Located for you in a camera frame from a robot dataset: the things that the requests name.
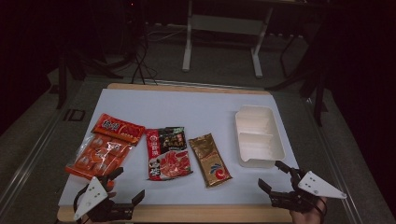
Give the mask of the white two-compartment box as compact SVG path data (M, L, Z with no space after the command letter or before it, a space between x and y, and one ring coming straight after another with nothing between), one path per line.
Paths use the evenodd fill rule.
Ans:
M247 168L272 168L286 157L276 116L267 106L243 105L235 114L239 163Z

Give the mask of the white table mat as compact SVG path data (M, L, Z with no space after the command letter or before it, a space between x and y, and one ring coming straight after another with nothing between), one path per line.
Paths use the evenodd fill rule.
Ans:
M151 181L148 176L146 140L141 139L124 160L124 172L115 179L114 201L128 203L140 191L145 205L169 204L268 204L258 186L261 178L275 191L290 191L290 176L273 167L246 168L238 162L235 113L243 105L263 105L275 113L285 163L296 166L289 138L273 96L268 94L226 94L180 91L103 90L89 127L106 113L147 128L182 126L188 139L211 133L232 178L207 188L199 165L190 153L193 173L173 180Z

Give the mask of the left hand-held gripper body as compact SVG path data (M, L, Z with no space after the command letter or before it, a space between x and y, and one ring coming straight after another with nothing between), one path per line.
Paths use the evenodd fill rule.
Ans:
M132 218L128 208L116 208L107 197L107 190L97 177L84 187L76 196L74 203L74 220L77 223L108 223Z

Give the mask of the person's right hand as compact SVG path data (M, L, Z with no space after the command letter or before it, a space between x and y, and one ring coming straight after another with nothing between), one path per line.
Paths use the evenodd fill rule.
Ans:
M317 202L316 208L310 212L299 213L290 211L292 224L323 224L326 214L327 199L325 197L321 197Z

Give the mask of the black metal stand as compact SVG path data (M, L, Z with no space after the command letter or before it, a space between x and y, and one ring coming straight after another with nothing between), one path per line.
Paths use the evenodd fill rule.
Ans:
M111 64L101 64L75 48L64 48L59 55L59 73L58 73L58 105L60 109L67 99L67 73L75 80L83 80L86 77L85 66L97 71L100 75L110 78L120 78L112 72L112 69L127 64L128 57L121 61Z
M271 87L266 87L268 91L279 91L281 89L284 89L288 87L289 85L301 81L304 81L303 86L300 88L299 93L300 96L303 98L310 98L311 94L315 92L315 105L314 105L314 112L313 116L314 119L319 127L322 126L321 123L321 111L322 111L322 103L323 103L323 92L324 92L324 76L317 72L316 70L309 70L307 68L307 65L304 63L306 61L306 56L308 50L305 52L303 58L300 60L300 62L296 65L296 67L289 73L287 74L285 70L285 66L283 63L283 56L284 53L287 51L289 46L292 44L292 42L297 38L296 35L294 35L287 46L282 50L281 55L279 57L279 61L281 64L282 72L285 77L285 81L276 84L275 86Z

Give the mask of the white metal desk frame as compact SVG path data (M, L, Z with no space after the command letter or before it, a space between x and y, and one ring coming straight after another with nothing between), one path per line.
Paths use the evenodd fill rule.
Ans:
M183 72L190 71L192 31L199 30L199 31L257 36L257 43L253 48L250 49L250 55L255 72L255 77L263 78L259 52L261 50L262 41L264 40L264 37L266 35L269 21L273 14L273 8L269 7L265 11L264 19L262 21L255 21L255 20L245 20L245 19L194 14L192 12L192 7L193 7L192 0L188 0L186 46L184 50L182 71Z

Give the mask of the red and black soup packet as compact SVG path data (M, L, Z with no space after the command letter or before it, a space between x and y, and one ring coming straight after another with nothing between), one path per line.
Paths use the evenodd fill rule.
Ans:
M146 129L145 135L149 180L165 181L192 173L183 127Z

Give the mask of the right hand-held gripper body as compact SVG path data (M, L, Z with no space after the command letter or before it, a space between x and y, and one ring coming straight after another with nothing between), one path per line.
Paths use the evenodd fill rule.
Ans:
M346 199L347 195L311 171L290 168L292 191L276 192L269 189L272 206L306 213L317 207L322 198Z

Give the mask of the gold seasoning packet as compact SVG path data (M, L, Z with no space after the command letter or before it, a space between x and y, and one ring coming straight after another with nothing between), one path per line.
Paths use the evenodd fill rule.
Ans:
M198 160L207 188L214 188L233 178L211 133L190 139L189 144Z

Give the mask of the orange clear snack packet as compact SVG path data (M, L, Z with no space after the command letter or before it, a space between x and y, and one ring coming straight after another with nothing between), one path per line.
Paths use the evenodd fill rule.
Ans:
M102 114L75 160L65 166L66 172L87 179L109 175L120 167L145 130L144 126Z

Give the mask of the metal floor rail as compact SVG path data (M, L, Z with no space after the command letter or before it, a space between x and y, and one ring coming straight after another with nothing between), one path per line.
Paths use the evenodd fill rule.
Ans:
M56 109L49 119L49 123L45 126L43 133L39 135L33 148L30 150L27 158L23 161L20 167L12 176L10 182L7 184L6 189L0 195L0 204L7 206L12 204L25 182L29 178L30 174L38 163L39 158L44 153L50 139L55 132L58 123L62 120L67 105L64 105L60 109Z
M312 116L310 120L318 133L321 146L323 147L325 161L327 162L328 169L332 175L332 181L337 188L346 194L346 198L342 200L342 205L346 211L349 224L362 224L361 216L357 210L351 191L347 186L342 170L340 169L339 163L333 153L331 142L323 131L323 128L318 126L318 122L315 117Z

